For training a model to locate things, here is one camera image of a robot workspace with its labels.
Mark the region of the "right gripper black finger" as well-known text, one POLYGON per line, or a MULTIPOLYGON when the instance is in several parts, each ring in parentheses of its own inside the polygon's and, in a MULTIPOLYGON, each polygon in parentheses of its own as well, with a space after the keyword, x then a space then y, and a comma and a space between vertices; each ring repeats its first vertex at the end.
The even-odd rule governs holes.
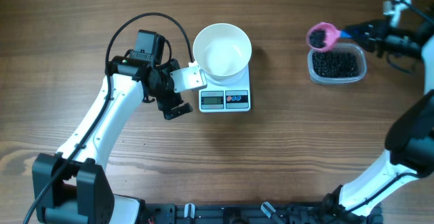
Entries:
POLYGON ((374 30, 377 27, 381 27, 382 25, 382 20, 370 20, 359 24, 345 26, 344 31, 351 37, 359 37, 364 35, 365 33, 370 33, 370 31, 374 30))
POLYGON ((355 42, 365 51, 375 53, 381 52, 380 44, 382 39, 373 37, 357 37, 355 42))

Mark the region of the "pink scoop with blue handle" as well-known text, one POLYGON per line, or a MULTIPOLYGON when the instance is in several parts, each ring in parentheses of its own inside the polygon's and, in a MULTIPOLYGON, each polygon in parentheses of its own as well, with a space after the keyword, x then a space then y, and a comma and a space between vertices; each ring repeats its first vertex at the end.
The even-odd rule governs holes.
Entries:
POLYGON ((306 36, 306 43, 310 48, 312 48, 317 52, 328 52, 335 46, 337 41, 341 38, 351 39, 352 37, 346 34, 345 31, 338 30, 333 24, 327 22, 320 22, 319 24, 316 24, 309 29, 306 36), (311 34, 312 31, 316 29, 322 29, 326 32, 326 37, 325 37, 326 46, 324 48, 321 49, 313 48, 309 44, 309 35, 311 34))

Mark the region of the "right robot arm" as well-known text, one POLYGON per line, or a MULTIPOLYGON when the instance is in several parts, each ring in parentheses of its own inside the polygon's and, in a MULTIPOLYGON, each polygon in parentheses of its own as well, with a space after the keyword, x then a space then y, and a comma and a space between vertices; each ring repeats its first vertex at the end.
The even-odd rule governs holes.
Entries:
POLYGON ((424 95, 392 125, 380 157, 323 199, 322 214, 360 223, 394 191, 433 173, 433 33, 398 29, 386 20, 349 25, 344 31, 368 52, 397 52, 425 66, 424 95))

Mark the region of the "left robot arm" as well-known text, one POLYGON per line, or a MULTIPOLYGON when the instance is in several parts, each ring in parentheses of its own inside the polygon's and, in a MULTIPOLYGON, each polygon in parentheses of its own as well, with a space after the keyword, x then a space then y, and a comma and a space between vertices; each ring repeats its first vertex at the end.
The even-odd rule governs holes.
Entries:
POLYGON ((140 30, 133 50, 107 62, 100 93, 73 135, 55 154, 37 156, 29 212, 38 222, 153 223, 144 200, 113 193, 106 166, 125 123, 142 103, 156 102, 166 120, 193 110, 178 89, 178 61, 161 61, 167 45, 164 36, 140 30))

